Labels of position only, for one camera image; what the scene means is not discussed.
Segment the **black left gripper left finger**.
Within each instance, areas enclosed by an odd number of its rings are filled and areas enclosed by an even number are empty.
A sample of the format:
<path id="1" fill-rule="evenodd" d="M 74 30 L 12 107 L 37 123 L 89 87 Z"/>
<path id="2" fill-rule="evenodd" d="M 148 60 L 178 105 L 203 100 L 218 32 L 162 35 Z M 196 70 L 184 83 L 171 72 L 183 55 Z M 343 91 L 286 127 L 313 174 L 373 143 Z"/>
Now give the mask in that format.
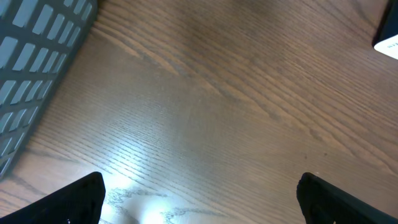
<path id="1" fill-rule="evenodd" d="M 92 172 L 64 188 L 1 218 L 1 224 L 97 224 L 106 189 L 100 172 Z"/>

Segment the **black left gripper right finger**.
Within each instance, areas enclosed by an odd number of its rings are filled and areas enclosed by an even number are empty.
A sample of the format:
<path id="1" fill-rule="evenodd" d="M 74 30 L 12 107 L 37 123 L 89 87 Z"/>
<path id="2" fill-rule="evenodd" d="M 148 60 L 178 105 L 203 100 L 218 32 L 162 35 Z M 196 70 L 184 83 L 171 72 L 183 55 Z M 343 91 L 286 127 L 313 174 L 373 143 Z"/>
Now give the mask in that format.
<path id="1" fill-rule="evenodd" d="M 303 173 L 296 194 L 306 224 L 397 223 L 396 218 L 309 172 Z"/>

